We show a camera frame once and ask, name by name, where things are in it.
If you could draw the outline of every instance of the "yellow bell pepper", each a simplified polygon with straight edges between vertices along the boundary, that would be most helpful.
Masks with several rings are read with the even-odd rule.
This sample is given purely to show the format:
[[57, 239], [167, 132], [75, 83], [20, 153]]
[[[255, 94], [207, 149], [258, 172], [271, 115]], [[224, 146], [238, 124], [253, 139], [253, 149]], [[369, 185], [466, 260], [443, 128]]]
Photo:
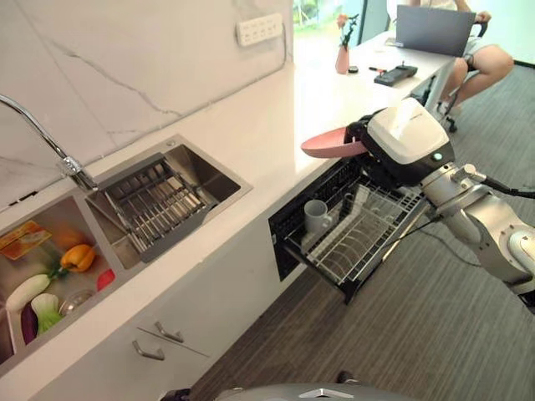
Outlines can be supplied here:
[[85, 244], [73, 246], [61, 258], [61, 267], [70, 272], [85, 272], [91, 267], [95, 254], [93, 247]]

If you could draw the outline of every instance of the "cabinet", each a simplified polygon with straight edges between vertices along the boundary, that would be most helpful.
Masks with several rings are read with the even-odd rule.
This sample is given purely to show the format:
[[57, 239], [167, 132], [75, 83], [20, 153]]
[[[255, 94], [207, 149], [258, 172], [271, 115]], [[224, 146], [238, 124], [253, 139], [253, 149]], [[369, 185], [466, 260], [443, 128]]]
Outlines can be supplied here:
[[[144, 352], [161, 352], [165, 359], [139, 355], [133, 341]], [[156, 401], [169, 390], [191, 387], [207, 361], [198, 353], [126, 324], [32, 399]]]
[[268, 223], [256, 219], [142, 313], [139, 327], [180, 332], [215, 362], [281, 292]]
[[[278, 279], [268, 223], [257, 218], [33, 399], [160, 399], [190, 388], [288, 283]], [[180, 332], [183, 343], [164, 335]], [[160, 348], [164, 361], [140, 356]]]

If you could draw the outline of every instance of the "chrome faucet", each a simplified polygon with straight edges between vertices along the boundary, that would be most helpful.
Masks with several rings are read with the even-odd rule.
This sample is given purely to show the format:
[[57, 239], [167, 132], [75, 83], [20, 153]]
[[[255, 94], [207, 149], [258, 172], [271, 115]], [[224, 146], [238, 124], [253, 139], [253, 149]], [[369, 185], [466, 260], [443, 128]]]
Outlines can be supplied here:
[[50, 146], [54, 152], [61, 158], [58, 166], [65, 175], [68, 175], [80, 188], [83, 190], [97, 190], [97, 185], [93, 179], [85, 172], [82, 165], [72, 156], [69, 156], [56, 143], [52, 135], [33, 117], [29, 111], [17, 103], [15, 100], [0, 94], [0, 102], [7, 105], [9, 108], [15, 110], [23, 116], [26, 122], [33, 128], [35, 132]]

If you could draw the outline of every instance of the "kitchen sink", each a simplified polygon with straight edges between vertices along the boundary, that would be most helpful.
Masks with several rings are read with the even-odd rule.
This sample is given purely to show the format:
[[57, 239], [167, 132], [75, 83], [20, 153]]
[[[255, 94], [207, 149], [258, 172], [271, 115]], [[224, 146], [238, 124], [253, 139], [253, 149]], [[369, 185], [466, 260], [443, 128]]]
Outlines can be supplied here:
[[[15, 261], [0, 256], [0, 363], [26, 347], [21, 329], [21, 312], [8, 312], [4, 309], [5, 300], [22, 282], [36, 274], [50, 272], [68, 249], [80, 243], [94, 248], [96, 258], [91, 268], [83, 274], [69, 273], [52, 280], [45, 292], [56, 295], [60, 305], [70, 295], [81, 290], [90, 290], [96, 294], [97, 277], [110, 269], [110, 264], [73, 196], [57, 201], [29, 220], [43, 227], [51, 237]], [[64, 320], [58, 326], [66, 327], [72, 318]]]
[[[0, 255], [0, 376], [251, 189], [180, 136], [127, 160], [97, 182], [97, 191], [76, 188], [1, 233], [31, 220], [51, 237], [16, 261]], [[25, 344], [21, 312], [7, 312], [6, 299], [26, 279], [57, 266], [80, 243], [95, 250], [91, 268], [54, 279], [45, 292], [56, 295], [59, 305], [76, 292], [94, 295]], [[115, 279], [98, 292], [97, 279], [108, 270]]]
[[125, 269], [154, 260], [249, 189], [190, 145], [167, 146], [103, 180], [87, 199]]

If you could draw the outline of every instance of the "wall socket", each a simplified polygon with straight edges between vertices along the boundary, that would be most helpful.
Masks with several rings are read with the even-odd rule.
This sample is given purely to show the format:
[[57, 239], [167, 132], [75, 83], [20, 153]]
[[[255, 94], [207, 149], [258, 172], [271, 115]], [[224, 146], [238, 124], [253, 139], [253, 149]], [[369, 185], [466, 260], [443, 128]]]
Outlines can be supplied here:
[[283, 33], [283, 16], [279, 13], [269, 14], [265, 17], [254, 18], [238, 23], [236, 26], [237, 41], [240, 46], [276, 38]]

